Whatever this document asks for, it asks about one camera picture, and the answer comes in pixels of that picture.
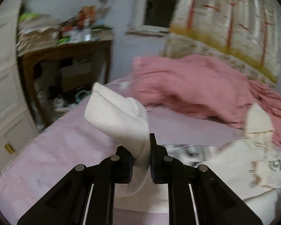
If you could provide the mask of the white zip hoodie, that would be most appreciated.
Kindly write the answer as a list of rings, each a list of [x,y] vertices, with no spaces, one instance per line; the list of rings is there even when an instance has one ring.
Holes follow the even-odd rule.
[[[123,145],[135,160],[132,181],[116,185],[115,206],[137,212],[166,212],[167,185],[155,185],[149,176],[149,121],[144,106],[95,83],[84,116]],[[247,112],[242,138],[222,147],[172,144],[166,150],[185,165],[211,168],[264,224],[270,224],[281,211],[281,153],[272,144],[273,133],[269,115],[254,104]]]

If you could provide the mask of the pink bed sheet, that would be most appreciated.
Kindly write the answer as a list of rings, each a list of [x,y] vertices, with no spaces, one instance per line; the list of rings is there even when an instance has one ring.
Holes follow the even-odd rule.
[[[0,177],[0,211],[11,223],[31,208],[50,188],[77,164],[95,165],[111,155],[116,145],[84,119],[87,101],[40,134]],[[161,145],[216,146],[244,136],[215,117],[199,119],[163,105],[148,106],[151,132]],[[281,147],[274,144],[281,153]]]

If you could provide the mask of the white drawer cabinet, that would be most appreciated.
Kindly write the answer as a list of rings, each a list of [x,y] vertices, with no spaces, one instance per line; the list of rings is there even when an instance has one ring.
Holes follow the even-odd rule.
[[[16,54],[22,0],[0,5],[0,176],[38,135],[21,86]]]

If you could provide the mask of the pink checked quilt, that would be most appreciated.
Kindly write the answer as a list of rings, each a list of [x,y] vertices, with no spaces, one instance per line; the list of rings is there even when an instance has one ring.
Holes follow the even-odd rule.
[[[257,103],[270,116],[273,142],[281,147],[281,95],[213,57],[136,57],[130,88],[146,107],[163,105],[196,118],[216,117],[234,128],[244,127],[247,111]]]

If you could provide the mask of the dark wooden desk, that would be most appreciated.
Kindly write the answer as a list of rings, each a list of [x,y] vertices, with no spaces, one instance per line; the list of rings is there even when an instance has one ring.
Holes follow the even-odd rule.
[[[53,100],[75,102],[75,94],[87,90],[101,71],[108,83],[113,41],[69,43],[27,52],[18,58],[27,104],[37,123],[45,128],[54,122]]]

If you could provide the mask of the clear spray bottle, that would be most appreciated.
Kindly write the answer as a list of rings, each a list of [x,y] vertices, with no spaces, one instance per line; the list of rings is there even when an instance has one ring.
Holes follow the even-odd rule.
[[[91,41],[91,39],[92,39],[92,29],[91,26],[88,24],[85,25],[83,29],[83,40],[88,42]]]

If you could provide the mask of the stack of papers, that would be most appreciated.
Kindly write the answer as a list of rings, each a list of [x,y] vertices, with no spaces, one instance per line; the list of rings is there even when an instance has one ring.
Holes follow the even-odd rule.
[[[58,36],[58,19],[46,14],[24,12],[18,19],[17,55],[55,47]]]

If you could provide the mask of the tree print curtain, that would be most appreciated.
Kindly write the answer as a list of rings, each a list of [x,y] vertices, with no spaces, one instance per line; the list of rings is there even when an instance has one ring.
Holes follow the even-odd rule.
[[[278,81],[280,62],[276,0],[178,0],[165,56],[218,58],[247,78]]]

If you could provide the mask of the orange snack bag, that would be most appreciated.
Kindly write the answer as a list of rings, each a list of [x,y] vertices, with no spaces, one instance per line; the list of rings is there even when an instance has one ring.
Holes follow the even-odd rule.
[[[97,21],[97,13],[95,6],[84,6],[78,12],[77,16],[77,25],[79,28],[83,28],[85,22],[88,21],[89,24],[93,24]]]

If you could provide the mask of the white framed window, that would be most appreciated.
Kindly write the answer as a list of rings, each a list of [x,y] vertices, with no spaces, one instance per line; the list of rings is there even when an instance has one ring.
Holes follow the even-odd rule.
[[[168,34],[177,0],[133,0],[127,34],[163,38]]]

